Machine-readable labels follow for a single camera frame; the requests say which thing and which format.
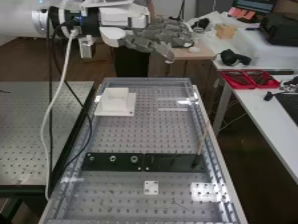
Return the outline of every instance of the cable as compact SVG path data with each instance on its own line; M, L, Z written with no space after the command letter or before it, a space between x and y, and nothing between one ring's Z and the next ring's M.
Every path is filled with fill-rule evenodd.
M49 76L49 103L51 102L53 94L53 71L51 71L51 57L50 57L50 42L49 42L49 17L50 17L51 7L47 9L46 18L46 51L47 51L47 76ZM49 111L49 163L47 163L47 175L46 175L46 185L51 186L51 168L53 168L53 111ZM45 189L45 194L49 195L47 187Z
M235 105L235 104L238 104L239 103L239 101L238 100L234 100L230 104L228 104L228 106L227 106L227 108L226 108L226 111Z
M62 88L62 83L63 83L63 80L65 80L66 70L67 70L69 54L70 54L70 49L71 49L71 40L75 37L75 35L77 35L77 30L71 30L70 36L69 36L69 39L67 39L67 47L66 47L66 53L65 53L62 75L61 75L58 87L57 87L57 90L55 90L51 102L50 102L50 104L47 106L47 109L45 111L42 124L41 124L41 128L40 128L40 138L41 138L41 142L42 142L44 150L45 150L45 159L46 159L46 166L47 166L46 184L45 184L45 198L46 198L46 200L49 199L49 175L50 175L51 170L49 170L50 160L49 160L47 147L46 147L45 140L44 140L44 128L45 128L45 123L46 123L46 120L47 120L47 117L49 117L49 113L50 113L53 104L54 104L54 102L57 100L57 97L58 97L58 94L59 94L59 91L61 91L61 88Z
M215 11L215 7L216 7L216 0L212 0L212 7L211 7L211 11Z
M53 56L53 62L54 62L54 66L55 66L55 69L57 69L57 72L58 74L61 74L61 68L59 68L59 65L58 65L58 60L57 60L57 55L55 55L55 48L54 48L54 40L55 40L55 35L57 35L57 31L58 29L62 27L62 26L66 26L66 23L62 23L59 24L55 28L54 28L54 31L53 31L53 36L51 36L51 56ZM75 95L70 85L67 84L66 81L63 81L71 95L74 96L81 108L83 107L79 99L78 99L78 96ZM91 120L90 120L90 116L87 114L87 111L85 112L85 118L87 119L87 123L89 123L89 136L87 136L87 140L85 142L85 145L82 146L79 152L77 153L77 155L69 160L69 162L65 164L63 168L61 169L59 171L59 175L63 173L66 167L69 166L69 164L77 159L77 157L81 155L81 153L83 152L89 142L90 142L90 138L91 138Z
M243 113L239 117L236 117L231 122L228 122L220 129L219 131L222 131L234 121L239 120L243 116L246 115L246 113Z

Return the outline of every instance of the table leg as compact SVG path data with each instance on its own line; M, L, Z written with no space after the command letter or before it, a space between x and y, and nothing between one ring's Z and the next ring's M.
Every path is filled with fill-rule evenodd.
M212 130L214 130L215 135L218 135L218 133L219 133L220 124L222 124L222 120L223 120L223 117L224 117L227 104L228 104L228 101L230 101L230 95L231 95L230 86L224 82L223 91L222 91L222 94L220 94L220 101L219 101L219 105L218 105L218 108L216 108L215 119L214 119L214 122L212 122Z
M186 71L187 71L187 63L189 61L186 60L183 63L183 77L186 77Z

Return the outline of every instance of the small black object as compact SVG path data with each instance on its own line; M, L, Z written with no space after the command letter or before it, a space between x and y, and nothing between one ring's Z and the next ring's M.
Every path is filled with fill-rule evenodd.
M200 27L203 30L206 29L207 25L210 23L210 20L207 18L199 19L191 26L191 29L194 27Z
M10 92L8 92L8 91L4 91L4 90L0 90L0 93L10 93Z
M275 97L298 126L298 94L279 93L275 95Z
M220 60L222 63L227 66L232 66L236 61L243 65L248 65L251 62L250 57L240 54L235 54L230 49L220 52Z
M288 82L284 82L283 84L286 86L288 86L288 85L298 85L298 76L292 80L290 80Z
M255 31L255 30L258 30L258 28L247 27L244 30L247 30L247 31Z
M267 92L266 96L263 97L264 101L270 101L272 99L274 94L271 92Z

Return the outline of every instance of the black bar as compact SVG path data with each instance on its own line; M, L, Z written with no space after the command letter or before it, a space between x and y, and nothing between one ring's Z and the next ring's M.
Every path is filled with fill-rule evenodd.
M87 153L82 171L117 172L204 172L200 155L195 154L141 154L141 153Z

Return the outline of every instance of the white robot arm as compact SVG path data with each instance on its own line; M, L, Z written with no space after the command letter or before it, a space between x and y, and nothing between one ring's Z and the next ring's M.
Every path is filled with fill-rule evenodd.
M90 57L87 47L102 36L105 43L118 47L125 30L143 29L150 22L149 10L133 0L1 0L0 34L21 37L45 37L46 19L50 30L61 23L75 19L79 28L81 56ZM69 30L61 27L59 37L69 37Z
M111 47L155 51L169 62L174 60L171 47L193 44L189 29L182 23L154 20L150 24L147 8L134 4L133 0L0 1L0 35L45 37L47 19L50 33L61 28L57 31L59 38L67 38L70 31L61 24L77 28L82 58L91 57L98 37Z

